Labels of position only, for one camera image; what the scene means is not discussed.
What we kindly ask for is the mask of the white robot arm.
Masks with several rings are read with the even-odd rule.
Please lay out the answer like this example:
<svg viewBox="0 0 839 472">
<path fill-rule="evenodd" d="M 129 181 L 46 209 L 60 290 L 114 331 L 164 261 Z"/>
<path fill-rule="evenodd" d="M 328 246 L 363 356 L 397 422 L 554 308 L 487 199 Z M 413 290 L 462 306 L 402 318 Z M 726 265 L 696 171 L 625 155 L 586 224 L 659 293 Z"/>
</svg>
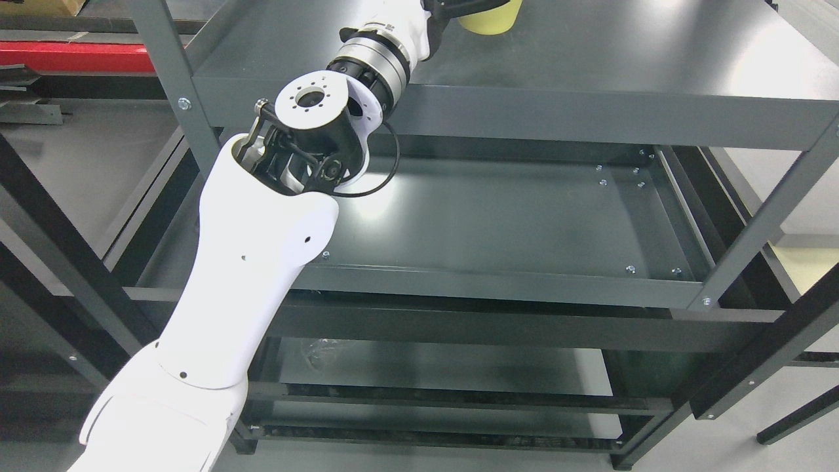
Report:
<svg viewBox="0 0 839 472">
<path fill-rule="evenodd" d="M 80 432 L 72 471 L 210 471 L 242 415 L 248 369 L 303 267 L 338 223 L 338 197 L 368 169 L 426 35 L 343 31 L 326 69 L 256 105 L 202 188 L 197 255 L 162 334 L 122 367 Z"/>
</svg>

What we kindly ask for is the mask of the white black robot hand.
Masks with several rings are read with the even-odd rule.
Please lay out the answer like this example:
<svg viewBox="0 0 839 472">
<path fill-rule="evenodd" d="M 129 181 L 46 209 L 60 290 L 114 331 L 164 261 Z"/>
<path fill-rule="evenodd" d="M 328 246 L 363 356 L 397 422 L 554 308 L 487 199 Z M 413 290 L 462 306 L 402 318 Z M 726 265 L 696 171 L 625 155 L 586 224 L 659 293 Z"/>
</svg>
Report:
<svg viewBox="0 0 839 472">
<path fill-rule="evenodd" d="M 340 30 L 342 42 L 368 37 L 397 52 L 412 65 L 437 53 L 452 19 L 497 8 L 509 1 L 379 1 L 359 26 Z"/>
</svg>

